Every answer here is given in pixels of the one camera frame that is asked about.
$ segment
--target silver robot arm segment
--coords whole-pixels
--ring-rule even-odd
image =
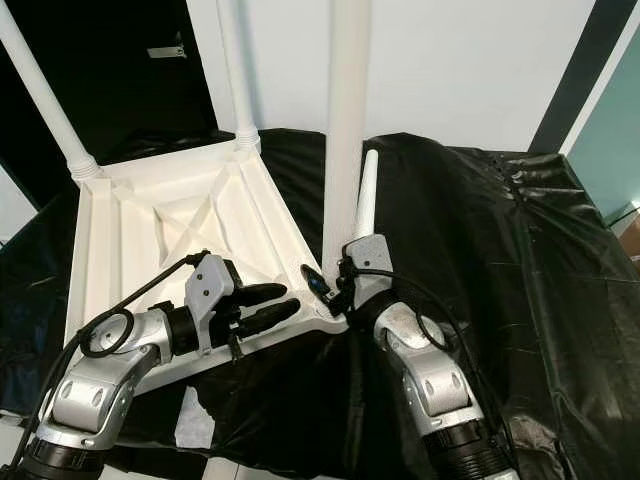
[[[449,356],[445,336],[431,319],[401,302],[383,235],[367,235],[343,249],[339,292],[303,266],[309,288],[334,314],[371,332],[402,376],[407,406],[432,465],[442,479],[517,480],[505,451],[490,432],[478,399]]]
[[[30,479],[99,478],[136,386],[152,368],[171,362],[175,355],[197,351],[206,356],[224,345],[234,360],[240,358],[240,339],[272,328],[300,308],[297,299],[288,299],[242,318],[241,306],[279,298],[286,287],[276,283],[245,287],[232,262],[208,252],[187,259],[196,268],[185,285],[184,306],[174,308],[171,302],[162,302],[136,314],[114,307],[102,315],[104,319],[99,316],[92,321],[95,326],[90,331],[82,332],[84,357],[44,401],[40,424],[20,464],[9,470],[3,467],[0,478],[5,472]],[[184,263],[163,272],[128,299]],[[108,316],[114,310],[118,313]]]

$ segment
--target black cloth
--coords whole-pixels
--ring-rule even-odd
[[[64,192],[0,250],[0,408],[22,415],[64,337],[78,189]]]
[[[264,162],[319,258],[325,138],[291,130],[261,138]],[[380,153],[376,231],[387,237],[395,271],[434,290],[459,318],[510,425],[522,478],[640,478],[639,278],[564,157],[448,148],[407,134],[367,148]],[[46,221],[63,223],[75,210],[59,215]],[[18,334],[39,358],[39,325],[55,331],[64,322],[60,309],[19,331],[11,321],[7,302],[21,305],[44,278],[20,268],[34,262],[16,247],[34,235],[29,228],[0,252],[3,358]],[[71,241],[39,243],[67,251]],[[53,247],[41,248],[30,255],[44,258]],[[60,284],[70,268],[62,257],[53,260]],[[18,272],[12,284],[9,268]],[[64,303],[64,291],[56,294]],[[22,390],[35,390],[41,365],[8,360],[3,391],[18,368],[33,374],[19,377]],[[370,338],[312,332],[138,397],[132,408],[148,414],[128,415],[120,441],[163,447],[145,451],[147,459],[175,448],[180,401],[193,385],[216,420],[204,456],[292,477],[434,478],[398,382]],[[12,401],[15,409],[19,402],[5,396],[2,408]],[[120,458],[138,451],[120,450]],[[151,472],[142,463],[129,466]]]

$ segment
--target white cylindrical leg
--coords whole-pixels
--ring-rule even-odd
[[[236,114],[238,148],[247,151],[256,148],[260,151],[260,137],[251,113],[251,97],[244,68],[244,48],[239,31],[236,1],[218,0],[218,18],[231,83],[233,109]]]
[[[335,283],[342,246],[353,240],[369,65],[370,0],[331,3],[329,128],[322,273]]]
[[[67,159],[71,177],[81,182],[100,176],[100,167],[71,126],[4,0],[0,0],[0,38],[33,103]]]
[[[376,184],[378,182],[378,152],[369,150],[364,159],[364,171],[358,195],[358,213],[353,238],[373,234],[376,217]]]

